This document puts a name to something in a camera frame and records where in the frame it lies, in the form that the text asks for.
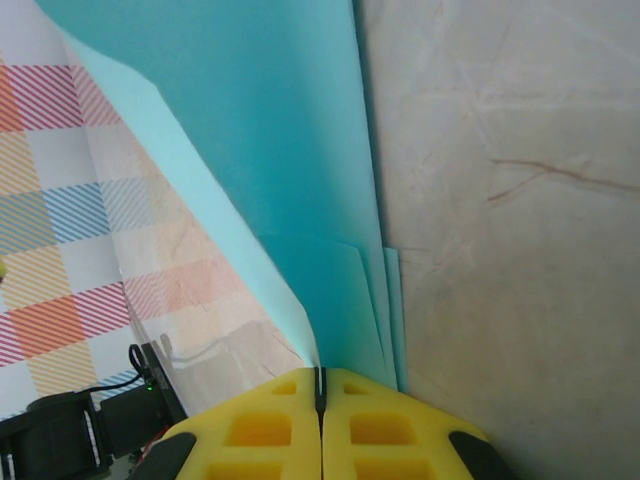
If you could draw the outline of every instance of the light blue paper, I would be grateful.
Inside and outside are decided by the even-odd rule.
[[[322,346],[322,366],[348,366],[395,388],[383,362],[358,249],[316,238],[267,236],[260,241],[305,306]]]
[[[132,69],[78,41],[70,43],[85,68],[101,79],[100,87],[114,108],[124,115],[140,144],[291,346],[306,364],[319,366],[317,343],[303,306],[193,148],[158,90]],[[149,123],[153,128],[142,127]]]
[[[231,244],[220,245],[213,233],[220,228],[218,205],[206,192],[213,180],[202,165],[196,167],[196,155],[254,235],[320,238],[359,251],[386,372],[383,383],[395,386],[389,291],[351,2],[38,3],[86,45],[75,48],[91,75],[230,260],[240,262],[239,254]],[[165,111],[156,105],[158,93]],[[170,119],[158,120],[169,114]],[[167,128],[159,128],[158,121]],[[178,136],[192,149],[190,155],[162,154],[173,151],[169,143]],[[280,247],[265,248],[280,268]],[[310,248],[305,255],[322,253]],[[300,265],[305,258],[289,260]],[[336,275],[350,274],[344,266],[335,268]],[[287,269],[288,282],[287,275],[306,275],[311,283],[314,272]],[[272,287],[259,282],[249,287],[261,301],[273,294],[260,292]],[[299,319],[299,307],[287,302],[278,310]],[[343,327],[332,325],[336,332]],[[283,330],[289,337],[299,328]],[[329,347],[320,342],[318,348]]]
[[[407,341],[404,327],[402,303],[402,277],[400,276],[400,256],[394,248],[384,249],[387,284],[389,285],[389,305],[391,307],[391,340],[393,341],[394,365],[398,390],[409,393],[409,370],[407,365]]]

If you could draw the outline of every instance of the black electronic component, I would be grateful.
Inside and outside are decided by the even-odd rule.
[[[21,415],[0,422],[2,478],[82,480],[105,473],[118,458],[149,443],[187,418],[150,344],[129,357],[145,384],[94,407],[91,393],[127,384],[93,387],[40,398]]]

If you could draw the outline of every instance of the beige marble surface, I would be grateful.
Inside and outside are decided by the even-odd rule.
[[[640,3],[360,6],[412,394],[525,478],[638,478]]]

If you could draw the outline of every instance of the yellow foam block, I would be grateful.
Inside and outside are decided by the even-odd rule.
[[[197,439],[178,480],[320,479],[314,385],[313,369],[293,370],[175,425],[165,439]]]
[[[486,440],[470,423],[347,370],[327,370],[327,386],[325,479],[473,480],[448,438]]]

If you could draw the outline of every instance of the plaid fabric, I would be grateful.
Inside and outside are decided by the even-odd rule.
[[[130,314],[185,355],[268,318],[35,3],[1,2],[3,418],[131,378]]]
[[[0,417],[39,396],[131,378],[110,192],[88,126],[121,120],[31,1],[0,15]]]

